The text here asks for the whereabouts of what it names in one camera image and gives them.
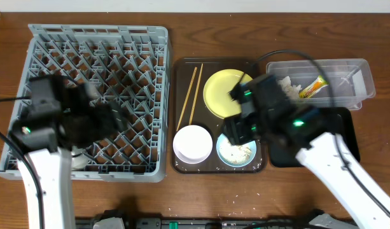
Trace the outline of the clear plastic waste bin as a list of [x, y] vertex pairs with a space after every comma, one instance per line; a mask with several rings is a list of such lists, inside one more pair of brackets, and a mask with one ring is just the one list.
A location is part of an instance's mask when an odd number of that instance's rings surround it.
[[[375, 97], [372, 73], [365, 59], [323, 59], [317, 63], [325, 71], [330, 84], [311, 98], [299, 98], [293, 102], [330, 107], [328, 89], [332, 88], [336, 106], [358, 110], [361, 109], [363, 100]], [[277, 81], [289, 76], [292, 85], [302, 86], [300, 92], [320, 75], [308, 60], [269, 62], [266, 73], [276, 76]]]

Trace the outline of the white tissue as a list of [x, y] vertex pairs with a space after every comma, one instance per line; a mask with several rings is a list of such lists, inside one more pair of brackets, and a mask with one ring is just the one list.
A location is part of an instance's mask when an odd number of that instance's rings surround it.
[[299, 93], [300, 90], [302, 89], [301, 85], [292, 85], [291, 84], [291, 79], [289, 76], [283, 78], [282, 80], [278, 81], [278, 84], [282, 88], [282, 91], [290, 98], [293, 100], [297, 100], [300, 98]]

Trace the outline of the white round bowl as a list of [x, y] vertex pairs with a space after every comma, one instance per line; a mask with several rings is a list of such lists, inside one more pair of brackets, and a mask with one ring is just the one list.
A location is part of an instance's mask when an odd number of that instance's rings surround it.
[[213, 140], [211, 134], [204, 127], [189, 125], [176, 133], [172, 147], [175, 155], [182, 162], [198, 164], [211, 154]]

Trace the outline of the green orange snack wrapper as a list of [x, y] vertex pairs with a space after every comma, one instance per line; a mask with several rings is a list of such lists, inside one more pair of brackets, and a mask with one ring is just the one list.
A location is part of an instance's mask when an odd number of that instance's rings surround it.
[[329, 83], [322, 76], [318, 76], [308, 87], [299, 93], [299, 97], [301, 99], [311, 98], [328, 85]]

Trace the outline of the light blue bowl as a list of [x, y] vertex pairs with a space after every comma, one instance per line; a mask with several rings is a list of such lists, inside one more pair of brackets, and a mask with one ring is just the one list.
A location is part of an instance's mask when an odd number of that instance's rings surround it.
[[243, 167], [254, 159], [257, 146], [254, 141], [243, 145], [231, 145], [228, 138], [221, 134], [217, 138], [216, 151], [220, 160], [228, 166]]

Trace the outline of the wooden chopstick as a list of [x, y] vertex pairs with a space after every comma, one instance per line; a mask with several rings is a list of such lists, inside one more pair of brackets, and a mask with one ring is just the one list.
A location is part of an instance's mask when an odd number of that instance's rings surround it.
[[182, 122], [182, 119], [183, 119], [183, 116], [184, 116], [184, 113], [185, 113], [185, 109], [186, 109], [186, 105], [187, 105], [187, 102], [188, 102], [188, 99], [189, 99], [189, 96], [190, 96], [190, 92], [191, 92], [191, 89], [192, 89], [192, 85], [193, 85], [193, 82], [194, 82], [194, 79], [195, 79], [196, 72], [197, 72], [197, 67], [194, 67], [193, 74], [192, 74], [192, 77], [191, 77], [191, 81], [190, 81], [190, 84], [188, 86], [188, 91], [186, 93], [185, 101], [183, 103], [183, 107], [181, 109], [181, 113], [180, 113], [180, 116], [179, 116], [179, 121], [178, 121], [178, 125], [176, 127], [176, 131], [179, 130], [180, 124]]
[[195, 94], [194, 94], [192, 109], [191, 109], [191, 113], [190, 113], [189, 125], [191, 125], [192, 121], [193, 121], [193, 116], [194, 116], [195, 107], [196, 107], [196, 103], [197, 103], [198, 91], [199, 91], [199, 87], [200, 87], [203, 68], [204, 68], [204, 63], [201, 64], [200, 71], [198, 74], [198, 80], [197, 80], [197, 84], [196, 84], [196, 88], [195, 88]]

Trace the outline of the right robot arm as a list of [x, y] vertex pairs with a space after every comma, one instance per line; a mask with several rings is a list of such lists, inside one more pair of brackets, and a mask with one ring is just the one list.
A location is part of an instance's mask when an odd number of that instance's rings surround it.
[[390, 197], [360, 166], [337, 132], [337, 120], [309, 104], [294, 104], [272, 75], [230, 91], [240, 113], [224, 119], [233, 145], [261, 139], [282, 147], [308, 168], [359, 228], [390, 228]]

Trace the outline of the white cup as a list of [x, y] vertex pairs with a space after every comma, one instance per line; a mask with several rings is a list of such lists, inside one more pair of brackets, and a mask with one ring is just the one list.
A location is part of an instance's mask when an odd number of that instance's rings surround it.
[[89, 162], [88, 157], [85, 155], [86, 149], [77, 148], [76, 146], [72, 147], [72, 170], [81, 170], [86, 167]]

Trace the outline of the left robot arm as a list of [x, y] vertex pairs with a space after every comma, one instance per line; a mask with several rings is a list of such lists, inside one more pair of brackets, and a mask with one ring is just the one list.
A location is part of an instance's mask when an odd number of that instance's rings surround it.
[[65, 85], [62, 76], [30, 79], [31, 105], [14, 121], [9, 145], [17, 154], [30, 228], [75, 228], [71, 171], [81, 149], [127, 129], [129, 115], [98, 97], [88, 83]]

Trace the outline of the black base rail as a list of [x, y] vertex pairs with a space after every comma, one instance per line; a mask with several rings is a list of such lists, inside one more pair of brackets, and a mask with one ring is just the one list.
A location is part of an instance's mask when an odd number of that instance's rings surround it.
[[[159, 218], [140, 218], [132, 224], [124, 223], [125, 228], [137, 229], [203, 229], [203, 228], [245, 228], [250, 225], [259, 223], [270, 223], [273, 226], [261, 226], [260, 228], [292, 228], [296, 225], [291, 219], [269, 219], [264, 221], [258, 220], [196, 220], [196, 219], [159, 219]], [[326, 228], [358, 228], [352, 223], [346, 223], [332, 218], [328, 214], [322, 214], [311, 219], [307, 224], [314, 226], [322, 226]]]

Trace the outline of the black plastic waste tray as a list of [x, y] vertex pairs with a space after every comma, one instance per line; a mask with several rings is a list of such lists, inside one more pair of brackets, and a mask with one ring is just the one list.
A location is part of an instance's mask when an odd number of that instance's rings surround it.
[[[348, 147], [354, 158], [358, 162], [360, 162], [361, 156], [356, 140], [356, 134], [354, 131], [351, 112], [347, 108], [339, 107], [335, 111], [335, 114], [337, 115], [338, 121], [340, 123], [340, 130], [338, 131], [338, 133], [342, 135], [346, 146]], [[289, 154], [285, 149], [280, 148], [275, 144], [269, 144], [268, 154], [270, 157], [270, 163], [274, 167], [302, 167], [302, 165], [296, 160], [293, 155]]]

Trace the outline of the grey plastic dishwasher rack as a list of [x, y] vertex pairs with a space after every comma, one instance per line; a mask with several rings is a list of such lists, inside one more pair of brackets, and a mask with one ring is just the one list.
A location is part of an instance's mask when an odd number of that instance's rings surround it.
[[[165, 176], [170, 44], [157, 26], [30, 25], [30, 42], [10, 126], [31, 105], [29, 81], [62, 76], [67, 87], [88, 83], [98, 97], [128, 112], [128, 127], [86, 149], [89, 162], [73, 179], [157, 183]], [[16, 153], [5, 144], [0, 177], [21, 179]]]

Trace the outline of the yellow round plate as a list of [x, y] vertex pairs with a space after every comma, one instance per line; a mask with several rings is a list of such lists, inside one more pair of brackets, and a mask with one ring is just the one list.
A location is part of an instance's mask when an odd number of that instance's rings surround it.
[[205, 83], [203, 98], [210, 112], [224, 119], [240, 113], [240, 104], [233, 100], [230, 91], [239, 82], [243, 72], [224, 69], [214, 73]]

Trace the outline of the dark brown serving tray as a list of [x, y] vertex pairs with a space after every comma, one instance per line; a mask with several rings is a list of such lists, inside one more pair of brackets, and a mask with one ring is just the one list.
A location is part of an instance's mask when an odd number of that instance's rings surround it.
[[[203, 87], [206, 81], [212, 74], [224, 69], [246, 71], [250, 76], [256, 76], [259, 70], [256, 67], [250, 70], [250, 60], [241, 57], [183, 57], [179, 59], [173, 67], [172, 98], [174, 99], [174, 113], [172, 117], [174, 120], [172, 124], [174, 127], [178, 125], [193, 70], [194, 67], [197, 67], [185, 113], [179, 128], [184, 127], [189, 122], [198, 74], [202, 63], [204, 63], [204, 68], [192, 123], [204, 127], [211, 134], [213, 144], [216, 145], [217, 138], [221, 134], [223, 120], [213, 115], [204, 103]], [[256, 146], [257, 152], [254, 159], [248, 165], [239, 168], [228, 166], [222, 162], [215, 148], [212, 149], [211, 154], [206, 160], [198, 164], [184, 163], [172, 152], [171, 165], [176, 172], [182, 174], [256, 174], [261, 172], [267, 165], [266, 145], [256, 141]]]

